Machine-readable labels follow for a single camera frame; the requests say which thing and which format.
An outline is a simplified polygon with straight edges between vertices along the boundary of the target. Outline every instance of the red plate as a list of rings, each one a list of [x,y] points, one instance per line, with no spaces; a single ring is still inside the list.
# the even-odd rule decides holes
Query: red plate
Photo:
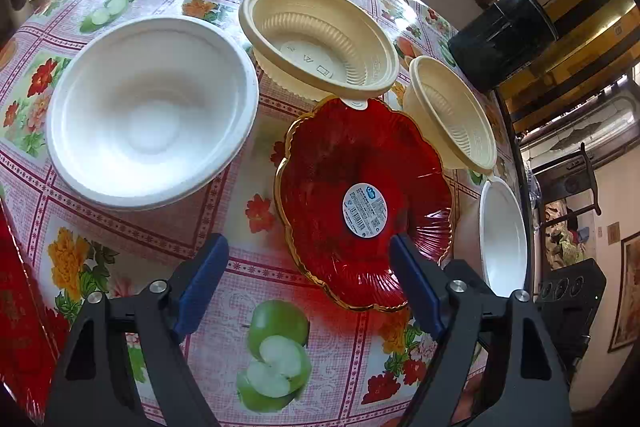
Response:
[[[386,201],[386,225],[366,239],[342,213],[345,194],[359,183]],[[451,193],[440,157],[407,115],[377,99],[360,111],[328,98],[296,120],[274,194],[300,271],[350,310],[396,311],[406,304],[389,268],[394,234],[407,232],[438,263],[451,244]]]

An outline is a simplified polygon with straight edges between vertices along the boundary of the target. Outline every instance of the black container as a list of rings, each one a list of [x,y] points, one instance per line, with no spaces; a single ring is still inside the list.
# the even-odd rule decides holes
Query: black container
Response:
[[[449,51],[469,82],[487,92],[556,40],[538,1],[497,0],[449,40]]]

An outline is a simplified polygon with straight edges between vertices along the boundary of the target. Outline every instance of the blue gripper pad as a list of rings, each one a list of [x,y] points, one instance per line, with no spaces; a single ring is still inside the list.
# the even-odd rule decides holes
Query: blue gripper pad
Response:
[[[198,329],[229,261],[229,244],[223,235],[211,236],[202,249],[206,251],[199,251],[196,257],[204,254],[205,258],[178,301],[173,331],[179,343]]]
[[[402,291],[406,296],[411,311],[414,313],[420,329],[438,341],[446,331],[446,326],[440,316],[440,300],[429,284],[418,263],[420,253],[415,251],[411,240],[405,242],[398,235],[394,235],[389,243],[389,261]]]

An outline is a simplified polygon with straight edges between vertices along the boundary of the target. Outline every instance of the picture frame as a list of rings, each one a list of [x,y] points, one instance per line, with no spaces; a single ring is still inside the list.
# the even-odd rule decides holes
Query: picture frame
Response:
[[[621,242],[620,294],[608,353],[640,337],[640,232]]]

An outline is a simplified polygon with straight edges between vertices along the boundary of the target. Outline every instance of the metal screw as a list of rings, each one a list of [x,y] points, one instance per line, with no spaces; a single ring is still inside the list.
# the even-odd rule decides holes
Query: metal screw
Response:
[[[97,304],[102,300],[102,292],[91,292],[86,298],[91,304]]]
[[[451,288],[456,293],[464,293],[466,292],[466,283],[464,281],[456,279],[449,283],[449,288]]]
[[[529,293],[524,290],[516,290],[513,292],[513,296],[520,302],[529,302]]]
[[[166,290],[166,281],[162,281],[162,280],[153,281],[149,285],[149,291],[151,293],[162,293],[164,290]]]

